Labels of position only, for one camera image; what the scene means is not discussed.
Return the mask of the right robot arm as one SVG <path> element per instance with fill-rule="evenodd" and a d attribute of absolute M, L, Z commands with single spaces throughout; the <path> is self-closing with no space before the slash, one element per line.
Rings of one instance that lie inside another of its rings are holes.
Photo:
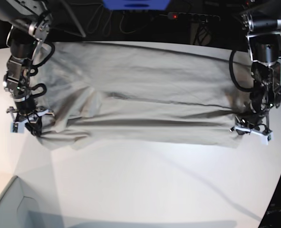
<path fill-rule="evenodd" d="M 30 78 L 38 73 L 39 64 L 33 61 L 49 34 L 52 16 L 44 0 L 0 0 L 0 20 L 11 24 L 6 45 L 11 56 L 3 79 L 4 90 L 9 92 L 15 107 L 7 113 L 12 116 L 10 131 L 23 133 L 27 129 L 39 137 L 42 133 L 42 116 L 50 110 L 38 107 L 36 98 L 47 88 L 43 83 L 31 86 Z"/>

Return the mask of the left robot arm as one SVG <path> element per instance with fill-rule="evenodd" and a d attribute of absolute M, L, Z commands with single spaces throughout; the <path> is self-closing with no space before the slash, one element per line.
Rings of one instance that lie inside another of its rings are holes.
<path fill-rule="evenodd" d="M 269 111 L 281 105 L 281 0 L 268 0 L 260 5 L 254 2 L 239 13 L 252 62 L 251 88 L 239 85 L 233 71 L 235 50 L 229 58 L 230 77 L 235 87 L 249 93 L 249 102 L 243 113 L 235 116 L 230 129 L 239 135 L 255 134 L 267 145 L 273 139 Z"/>

